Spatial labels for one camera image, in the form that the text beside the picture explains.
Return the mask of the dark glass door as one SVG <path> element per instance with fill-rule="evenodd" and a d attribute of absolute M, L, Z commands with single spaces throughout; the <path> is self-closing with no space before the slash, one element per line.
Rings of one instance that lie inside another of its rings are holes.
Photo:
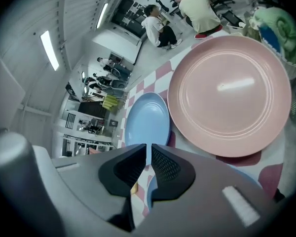
<path fill-rule="evenodd" d="M 111 21 L 141 38 L 146 30 L 141 25 L 146 18 L 144 6 L 134 0 L 121 0 L 115 9 Z"/>

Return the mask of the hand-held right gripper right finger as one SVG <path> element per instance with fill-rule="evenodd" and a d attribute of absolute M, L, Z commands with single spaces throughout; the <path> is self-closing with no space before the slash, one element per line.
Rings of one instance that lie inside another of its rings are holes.
<path fill-rule="evenodd" d="M 157 188 L 140 237 L 255 237 L 275 202 L 253 180 L 215 159 L 153 145 Z"/>

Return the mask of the black office chair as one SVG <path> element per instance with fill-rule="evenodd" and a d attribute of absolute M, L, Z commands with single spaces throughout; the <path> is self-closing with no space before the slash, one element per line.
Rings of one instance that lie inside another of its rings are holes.
<path fill-rule="evenodd" d="M 230 8 L 229 5 L 227 5 L 228 3 L 232 3 L 235 4 L 234 0 L 209 0 L 210 1 L 210 5 L 212 8 L 216 8 L 218 6 L 225 6 L 227 8 Z"/>

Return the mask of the dark staircase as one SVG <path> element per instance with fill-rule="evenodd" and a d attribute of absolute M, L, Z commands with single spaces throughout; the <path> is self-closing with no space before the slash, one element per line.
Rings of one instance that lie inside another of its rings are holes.
<path fill-rule="evenodd" d="M 102 102 L 81 102 L 78 111 L 101 119 L 105 118 L 107 112 Z"/>

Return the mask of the blue cloth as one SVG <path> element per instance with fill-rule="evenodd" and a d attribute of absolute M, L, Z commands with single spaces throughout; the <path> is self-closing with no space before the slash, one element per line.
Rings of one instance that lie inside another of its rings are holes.
<path fill-rule="evenodd" d="M 259 26 L 259 33 L 261 38 L 264 39 L 276 52 L 280 53 L 281 47 L 275 33 L 267 25 Z"/>

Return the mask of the green towel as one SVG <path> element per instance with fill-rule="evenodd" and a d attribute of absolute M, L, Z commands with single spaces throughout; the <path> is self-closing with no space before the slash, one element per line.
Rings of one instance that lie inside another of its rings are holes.
<path fill-rule="evenodd" d="M 296 22 L 287 11 L 278 7 L 260 7 L 255 10 L 251 22 L 258 30 L 261 25 L 271 28 L 278 38 L 280 54 L 296 64 Z"/>

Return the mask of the black tablet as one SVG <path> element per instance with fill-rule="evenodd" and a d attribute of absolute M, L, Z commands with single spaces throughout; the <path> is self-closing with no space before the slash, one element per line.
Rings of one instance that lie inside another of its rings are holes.
<path fill-rule="evenodd" d="M 242 20 L 237 17 L 232 11 L 228 10 L 227 12 L 222 14 L 222 17 L 226 19 L 228 22 L 230 22 L 232 25 L 235 25 L 238 22 L 241 22 Z"/>

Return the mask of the pink plate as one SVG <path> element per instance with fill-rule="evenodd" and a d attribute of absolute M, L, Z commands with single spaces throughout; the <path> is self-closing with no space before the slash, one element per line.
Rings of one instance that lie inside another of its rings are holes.
<path fill-rule="evenodd" d="M 168 107 L 181 134 L 216 156 L 252 155 L 271 144 L 290 112 L 291 86 L 277 56 L 240 36 L 203 41 L 178 64 Z"/>

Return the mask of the pink white checkered tablecloth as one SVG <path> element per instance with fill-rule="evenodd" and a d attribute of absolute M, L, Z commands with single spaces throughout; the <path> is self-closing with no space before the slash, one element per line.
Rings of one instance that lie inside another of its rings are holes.
<path fill-rule="evenodd" d="M 177 65 L 183 57 L 189 53 L 195 45 L 187 47 L 185 50 L 172 57 L 155 71 L 148 74 L 144 79 L 128 92 L 126 103 L 123 108 L 123 118 L 121 120 L 118 148 L 125 147 L 125 127 L 128 114 L 136 100 L 147 92 L 155 92 L 164 100 L 167 99 L 169 83 Z M 175 125 L 171 125 L 171 133 L 168 141 L 168 146 L 182 149 L 191 153 L 201 155 L 203 157 L 218 159 L 240 172 L 247 174 L 253 180 L 259 183 L 263 190 L 276 202 L 284 198 L 284 195 L 279 191 L 278 185 L 281 179 L 284 154 L 285 154 L 286 136 L 285 132 L 277 136 L 277 138 L 265 149 L 253 155 L 242 158 L 224 158 L 209 154 L 198 147 L 195 147 L 178 131 Z"/>

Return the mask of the fluorescent ceiling light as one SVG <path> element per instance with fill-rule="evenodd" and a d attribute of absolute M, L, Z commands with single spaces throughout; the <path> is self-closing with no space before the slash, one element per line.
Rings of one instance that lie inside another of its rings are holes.
<path fill-rule="evenodd" d="M 49 59 L 49 62 L 51 64 L 51 66 L 53 67 L 53 69 L 56 71 L 59 68 L 59 63 L 58 63 L 54 48 L 52 46 L 49 31 L 45 31 L 40 36 L 40 39 L 41 39 L 41 42 L 43 44 L 46 55 L 47 55 L 47 57 Z"/>
<path fill-rule="evenodd" d="M 96 29 L 98 29 L 101 26 L 101 23 L 102 23 L 102 20 L 104 18 L 104 15 L 106 13 L 107 7 L 108 7 L 108 3 L 105 3 L 104 6 L 103 6 L 103 8 L 102 8 L 102 11 L 100 13 L 100 17 L 98 19 L 98 22 L 97 22 L 97 25 L 96 25 Z"/>

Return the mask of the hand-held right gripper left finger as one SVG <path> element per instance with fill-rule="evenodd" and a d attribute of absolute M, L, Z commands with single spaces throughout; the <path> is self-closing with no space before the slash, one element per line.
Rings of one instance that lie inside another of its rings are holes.
<path fill-rule="evenodd" d="M 56 158 L 61 178 L 88 209 L 126 232 L 135 229 L 131 189 L 146 166 L 146 144 L 103 153 Z"/>

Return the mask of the blue plate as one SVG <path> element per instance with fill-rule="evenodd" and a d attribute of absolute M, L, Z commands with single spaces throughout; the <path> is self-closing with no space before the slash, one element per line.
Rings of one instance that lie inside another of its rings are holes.
<path fill-rule="evenodd" d="M 151 164 L 152 144 L 167 145 L 170 115 L 163 98 L 154 92 L 140 96 L 133 104 L 124 130 L 125 145 L 146 145 L 146 164 Z"/>

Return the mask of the small white box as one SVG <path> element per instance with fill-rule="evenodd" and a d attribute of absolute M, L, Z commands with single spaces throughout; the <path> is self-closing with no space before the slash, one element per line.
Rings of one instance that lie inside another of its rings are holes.
<path fill-rule="evenodd" d="M 235 25 L 232 25 L 230 22 L 227 23 L 227 26 L 231 29 L 234 29 L 234 30 L 242 30 L 246 27 L 246 24 L 244 22 L 238 22 L 236 23 Z"/>

